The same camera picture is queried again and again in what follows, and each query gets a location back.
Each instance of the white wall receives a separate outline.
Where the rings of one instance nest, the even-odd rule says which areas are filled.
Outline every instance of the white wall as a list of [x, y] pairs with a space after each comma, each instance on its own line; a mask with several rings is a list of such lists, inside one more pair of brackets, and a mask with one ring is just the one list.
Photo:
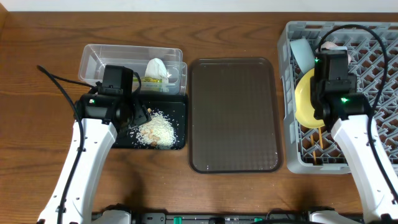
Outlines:
[[0, 0], [8, 11], [398, 12], [398, 0]]

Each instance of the clear plastic container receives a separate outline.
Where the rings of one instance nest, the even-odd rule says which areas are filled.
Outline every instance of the clear plastic container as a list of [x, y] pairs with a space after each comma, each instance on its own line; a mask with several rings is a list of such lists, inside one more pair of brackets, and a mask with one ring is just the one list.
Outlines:
[[[86, 45], [80, 62], [79, 79], [90, 85], [102, 82], [106, 65], [120, 65], [133, 69], [142, 78], [148, 62], [153, 58], [163, 61], [169, 83], [142, 82], [142, 93], [185, 95], [187, 89], [187, 64], [182, 62], [182, 51], [162, 47], [128, 45]], [[138, 83], [133, 83], [133, 90]]]

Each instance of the transparent plastic bin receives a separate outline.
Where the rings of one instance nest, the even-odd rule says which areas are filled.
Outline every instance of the transparent plastic bin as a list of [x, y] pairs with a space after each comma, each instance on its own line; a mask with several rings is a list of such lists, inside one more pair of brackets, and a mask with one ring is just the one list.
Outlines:
[[[187, 64], [182, 62], [180, 49], [140, 47], [128, 45], [88, 44], [80, 62], [79, 79], [90, 85], [102, 82], [106, 65], [130, 68], [142, 78], [148, 62], [153, 58], [163, 61], [169, 83], [142, 82], [141, 93], [185, 95], [187, 89]], [[133, 83], [133, 91], [138, 83]]]
[[[345, 24], [359, 24], [372, 29], [380, 36], [390, 58], [387, 83], [377, 103], [374, 119], [384, 149], [398, 173], [398, 23], [393, 22], [317, 22], [292, 21], [278, 41], [279, 73], [284, 87], [284, 136], [287, 168], [299, 174], [346, 174], [349, 167], [341, 149], [331, 134], [322, 129], [323, 148], [320, 147], [317, 129], [303, 127], [296, 119], [294, 90], [304, 76], [296, 63], [290, 41], [307, 39], [312, 49], [320, 39], [335, 27]], [[374, 103], [383, 74], [383, 57], [379, 43], [373, 36], [361, 29], [342, 29], [330, 34], [327, 41], [347, 46], [352, 57], [349, 72], [358, 78], [358, 92], [364, 93], [370, 104]]]

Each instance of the white rice pile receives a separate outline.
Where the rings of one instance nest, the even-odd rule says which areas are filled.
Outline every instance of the white rice pile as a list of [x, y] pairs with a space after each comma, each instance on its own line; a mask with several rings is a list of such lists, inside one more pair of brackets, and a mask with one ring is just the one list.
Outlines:
[[174, 128], [163, 112], [151, 113], [152, 121], [143, 124], [137, 132], [137, 140], [141, 144], [150, 144], [157, 149], [170, 149], [175, 143]]

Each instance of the brown tray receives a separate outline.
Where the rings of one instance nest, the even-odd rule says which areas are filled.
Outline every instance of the brown tray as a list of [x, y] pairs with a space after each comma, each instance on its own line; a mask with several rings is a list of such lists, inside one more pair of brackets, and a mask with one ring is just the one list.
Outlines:
[[191, 67], [190, 164], [199, 173], [273, 172], [282, 143], [272, 65], [200, 59]]

